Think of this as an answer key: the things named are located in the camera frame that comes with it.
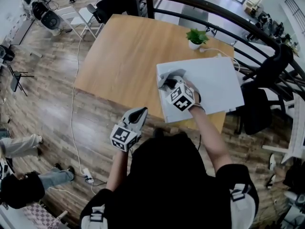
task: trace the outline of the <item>white paper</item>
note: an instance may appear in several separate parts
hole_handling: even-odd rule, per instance
[[[244,98],[232,61],[228,57],[193,59],[157,65],[160,75],[178,69],[186,70],[185,78],[193,82],[200,92],[201,105],[207,114],[213,114],[244,105]],[[159,90],[165,122],[192,118],[188,111],[181,112],[166,101],[167,93]]]

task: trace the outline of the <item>power strip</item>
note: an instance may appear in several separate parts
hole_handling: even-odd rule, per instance
[[[94,179],[93,179],[89,169],[85,168],[83,171],[84,171],[84,174],[85,174],[85,177],[86,177],[86,180],[88,181],[88,183],[93,184],[94,183]]]

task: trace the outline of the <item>fiducial marker cube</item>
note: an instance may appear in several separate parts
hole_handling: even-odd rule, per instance
[[[166,100],[180,111],[185,111],[195,104],[194,89],[188,87],[184,82],[177,83]]]
[[[128,152],[128,150],[137,142],[137,133],[119,125],[115,125],[111,132],[110,140],[114,147]]]

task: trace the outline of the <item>potted plant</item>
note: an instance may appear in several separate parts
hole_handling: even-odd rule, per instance
[[[206,31],[199,31],[191,29],[186,33],[186,38],[189,40],[189,47],[191,49],[198,49],[202,43],[206,43],[209,38],[206,36]]]

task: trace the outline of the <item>green plant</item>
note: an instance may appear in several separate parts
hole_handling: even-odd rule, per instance
[[[206,43],[209,38],[206,36],[206,31],[199,31],[197,29],[191,29],[186,33],[186,38],[194,44]]]

